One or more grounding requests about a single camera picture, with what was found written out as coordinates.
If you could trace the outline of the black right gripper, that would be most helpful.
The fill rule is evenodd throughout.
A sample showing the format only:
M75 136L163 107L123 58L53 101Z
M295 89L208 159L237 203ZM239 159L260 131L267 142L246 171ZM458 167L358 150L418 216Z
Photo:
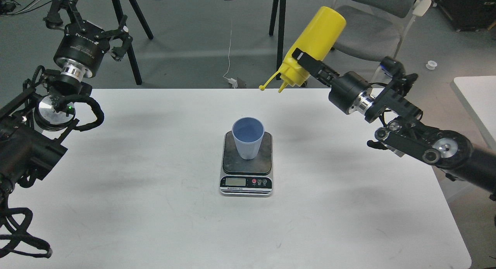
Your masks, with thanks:
M320 77L321 82L330 87L329 101L346 115L355 111L365 115L374 105L374 96L371 95L368 81L354 71L340 76L331 68L325 67L324 62L314 59L299 48L292 52L292 58L312 77L316 79ZM308 80L305 80L300 87L308 87Z

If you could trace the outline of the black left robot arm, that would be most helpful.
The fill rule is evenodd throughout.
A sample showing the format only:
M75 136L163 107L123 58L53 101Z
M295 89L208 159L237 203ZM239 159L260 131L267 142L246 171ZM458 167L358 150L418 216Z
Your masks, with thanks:
M53 58L58 70L38 66L23 82L22 92L1 108L1 226L7 241L1 257L9 253L49 258L48 242L27 232L33 213L26 207L9 208L16 186L29 188L44 179L67 148L62 141L72 131L90 131L104 121L104 112L91 97L85 78L95 77L104 56L120 61L133 38L126 16L117 29L104 30L84 20L78 0L52 0L44 18L46 27L60 29L64 37Z

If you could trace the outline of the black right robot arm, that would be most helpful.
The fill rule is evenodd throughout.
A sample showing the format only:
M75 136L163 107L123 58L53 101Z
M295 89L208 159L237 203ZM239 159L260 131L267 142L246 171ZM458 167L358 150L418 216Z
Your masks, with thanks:
M382 91L372 96L373 83L353 71L340 75L299 48L292 52L291 59L330 87L328 99L342 112L360 112L368 123L382 121L382 127L374 133L376 141L367 142L369 147L406 154L438 167L448 179L478 186L495 200L495 152L473 144L458 132L423 124L423 112L405 98L418 75L406 74L401 62L388 56L380 62L390 83L383 84Z

